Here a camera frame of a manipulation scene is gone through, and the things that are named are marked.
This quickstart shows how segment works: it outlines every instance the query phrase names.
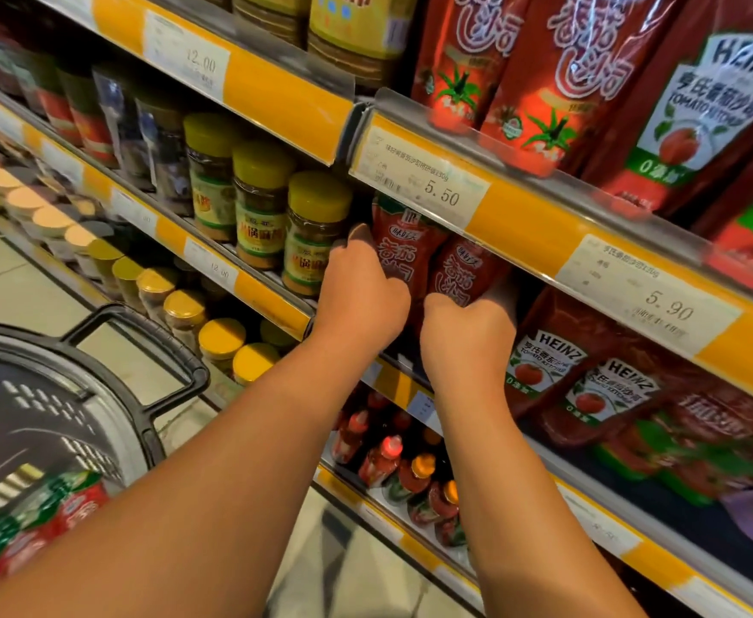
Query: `white price label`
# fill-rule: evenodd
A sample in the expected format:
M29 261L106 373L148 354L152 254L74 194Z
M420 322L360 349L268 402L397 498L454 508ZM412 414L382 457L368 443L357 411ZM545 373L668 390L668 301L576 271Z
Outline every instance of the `white price label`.
M115 186L110 189L110 205L113 211L131 225L138 227L150 238L156 238L156 213Z
M373 388L373 385L376 383L376 378L379 377L379 374L381 372L382 372L382 364L378 362L373 362L362 374L361 380L364 383L370 385L371 388Z
M485 613L482 595L468 581L455 573L447 566L441 564L433 570L434 576L442 581L448 588L456 592L465 601L473 605L480 612Z
M52 141L42 139L42 160L51 169L66 177L77 193L82 191L85 181L85 164L73 154L68 154Z
M700 577L691 577L687 583L671 588L669 592L700 615L710 615L711 618L753 618L752 612Z
M21 119L0 106L0 133L22 146L24 146L23 125Z
M226 259L214 254L210 249L202 247L190 238L184 244L183 257L197 271L204 273L231 295L234 294L239 269L228 263Z
M422 391L417 392L408 404L408 414L421 421L442 436L442 423L436 413L433 399Z
M620 323L694 357L736 321L742 310L586 235L556 281Z
M93 0L41 0L67 15L74 21L79 22L85 28L99 32L96 26L96 18L93 15Z
M580 498L572 490L559 484L556 487L588 537L609 553L621 557L642 542L642 538L636 533L586 503L585 499Z
M372 125L351 175L464 230L490 184Z
M393 542L395 545L397 545L399 541L402 540L402 536L405 535L404 532L398 527L391 524L386 518L382 516L381 513L376 511L376 509L371 508L370 505L363 501L359 504L358 510L360 516L362 517L362 520L371 525L373 529L379 531L383 536L388 538L388 540Z
M162 71L222 102L230 52L152 10L145 13L145 59Z

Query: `person's left hand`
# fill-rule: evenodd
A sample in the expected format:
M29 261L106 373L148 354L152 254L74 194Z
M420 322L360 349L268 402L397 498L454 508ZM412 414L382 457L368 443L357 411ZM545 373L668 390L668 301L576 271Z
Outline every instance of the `person's left hand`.
M311 335L355 342L372 358L399 336L410 307L408 286L385 277L371 229L361 223L330 252Z

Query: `hand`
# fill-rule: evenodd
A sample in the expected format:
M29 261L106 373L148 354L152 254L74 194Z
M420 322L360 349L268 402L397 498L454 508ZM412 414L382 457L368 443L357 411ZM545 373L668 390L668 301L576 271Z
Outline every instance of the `hand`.
M434 393L502 392L516 335L517 290L503 278L470 306L433 292L425 297L420 337L423 366Z
M371 230L360 223L330 252L311 335L350 340L373 359L399 336L410 307L408 286L385 277Z

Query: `person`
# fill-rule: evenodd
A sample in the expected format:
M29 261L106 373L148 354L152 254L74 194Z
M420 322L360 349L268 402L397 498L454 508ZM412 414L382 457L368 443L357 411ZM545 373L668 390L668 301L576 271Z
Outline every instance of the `person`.
M508 413L514 297L499 285L462 308L429 295L421 338L486 613L639 618ZM333 421L410 305L368 228L354 228L330 254L309 337L3 582L0 616L262 614Z

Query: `tile floor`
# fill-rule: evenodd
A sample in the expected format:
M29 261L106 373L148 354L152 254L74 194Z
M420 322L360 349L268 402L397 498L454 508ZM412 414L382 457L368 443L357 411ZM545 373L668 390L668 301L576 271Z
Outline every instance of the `tile floor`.
M0 238L0 322L58 335L87 314ZM103 329L83 350L111 368L143 402L176 386L175 380L115 330ZM197 400L157 421L172 451L215 413ZM469 618L393 551L310 489L271 592L271 618Z

